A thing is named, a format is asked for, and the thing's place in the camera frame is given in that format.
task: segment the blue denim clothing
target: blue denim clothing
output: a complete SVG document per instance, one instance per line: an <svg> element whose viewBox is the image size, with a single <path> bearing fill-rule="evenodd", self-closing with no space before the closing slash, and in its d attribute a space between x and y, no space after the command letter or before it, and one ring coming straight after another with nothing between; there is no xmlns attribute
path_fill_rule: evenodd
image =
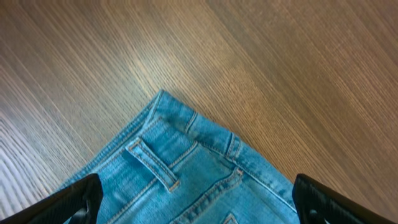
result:
<svg viewBox="0 0 398 224"><path fill-rule="evenodd" d="M89 173L104 192L97 223L299 223L280 172L166 91L63 187Z"/></svg>

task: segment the black object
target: black object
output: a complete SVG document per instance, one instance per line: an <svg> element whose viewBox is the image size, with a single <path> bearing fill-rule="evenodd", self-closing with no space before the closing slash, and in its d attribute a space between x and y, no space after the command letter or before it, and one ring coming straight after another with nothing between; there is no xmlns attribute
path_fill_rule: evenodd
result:
<svg viewBox="0 0 398 224"><path fill-rule="evenodd" d="M69 187L8 217L0 224L64 223L95 224L103 198L98 174L90 174Z"/></svg>
<svg viewBox="0 0 398 224"><path fill-rule="evenodd" d="M305 174L296 177L293 201L301 224L393 223Z"/></svg>

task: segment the blue jeans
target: blue jeans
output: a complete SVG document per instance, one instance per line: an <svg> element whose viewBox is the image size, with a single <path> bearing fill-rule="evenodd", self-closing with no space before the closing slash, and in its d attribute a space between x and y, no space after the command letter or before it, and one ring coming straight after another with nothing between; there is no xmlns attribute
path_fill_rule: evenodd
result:
<svg viewBox="0 0 398 224"><path fill-rule="evenodd" d="M97 223L299 223L280 172L166 91L63 187L89 173L104 192Z"/></svg>

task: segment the tabletop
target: tabletop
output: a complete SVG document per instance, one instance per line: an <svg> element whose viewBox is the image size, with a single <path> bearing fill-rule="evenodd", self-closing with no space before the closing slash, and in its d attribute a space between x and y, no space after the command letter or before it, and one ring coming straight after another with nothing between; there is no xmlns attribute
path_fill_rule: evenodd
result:
<svg viewBox="0 0 398 224"><path fill-rule="evenodd" d="M0 1L0 219L160 90L398 222L398 2Z"/></svg>

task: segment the waistband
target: waistband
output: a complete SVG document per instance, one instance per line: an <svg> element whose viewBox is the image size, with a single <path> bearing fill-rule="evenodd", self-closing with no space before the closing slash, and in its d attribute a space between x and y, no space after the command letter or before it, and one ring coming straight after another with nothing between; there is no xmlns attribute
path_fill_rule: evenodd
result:
<svg viewBox="0 0 398 224"><path fill-rule="evenodd" d="M168 136L168 133L175 133L175 131L170 132L167 128L177 130L185 136L178 138L183 139L183 145L177 147L177 150L173 148L174 152L168 152L167 149L162 149L162 146L156 145L156 142L168 140L171 140L169 141L171 144L173 139L177 139L176 137ZM157 154L168 154L168 156L159 156L166 164L176 160L178 155L181 155L193 144L193 141L197 141L236 164L259 184L295 210L291 196L292 183L278 170L258 152L240 140L237 135L206 119L163 90L160 90L151 102L91 162L71 179L67 180L62 187L66 187L97 169L104 161L111 158L115 152L131 144L144 131L146 132L144 141L149 147L155 149ZM156 141L156 138L163 139L162 141Z"/></svg>

